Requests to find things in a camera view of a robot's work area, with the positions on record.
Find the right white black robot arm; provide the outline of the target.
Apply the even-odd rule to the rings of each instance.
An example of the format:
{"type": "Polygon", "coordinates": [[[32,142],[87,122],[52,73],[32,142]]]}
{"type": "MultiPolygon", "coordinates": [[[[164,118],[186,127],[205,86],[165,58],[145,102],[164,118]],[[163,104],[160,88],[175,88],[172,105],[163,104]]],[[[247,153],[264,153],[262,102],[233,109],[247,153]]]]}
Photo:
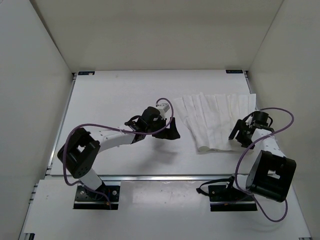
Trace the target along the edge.
{"type": "Polygon", "coordinates": [[[249,174],[235,174],[233,182],[224,187],[224,195],[229,200],[236,200],[242,192],[279,203],[287,198],[297,164],[280,150],[274,138],[276,131],[268,121],[273,122],[268,113],[254,111],[237,120],[228,137],[246,148],[241,159],[249,150],[258,153],[249,174]]]}

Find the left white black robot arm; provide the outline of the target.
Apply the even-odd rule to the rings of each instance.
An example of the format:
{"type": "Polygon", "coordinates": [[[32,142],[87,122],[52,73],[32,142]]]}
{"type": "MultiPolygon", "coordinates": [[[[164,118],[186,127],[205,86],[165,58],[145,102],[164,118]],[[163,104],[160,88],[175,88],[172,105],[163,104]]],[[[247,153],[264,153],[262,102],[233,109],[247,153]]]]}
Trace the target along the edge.
{"type": "Polygon", "coordinates": [[[147,107],[141,115],[135,115],[123,126],[87,131],[76,129],[57,153],[74,179],[80,181],[85,193],[95,201],[108,199],[109,189],[93,170],[93,163],[99,153],[122,145],[132,145],[151,135],[156,139],[177,140],[181,136],[177,130],[175,117],[166,117],[170,109],[168,103],[147,107]]]}

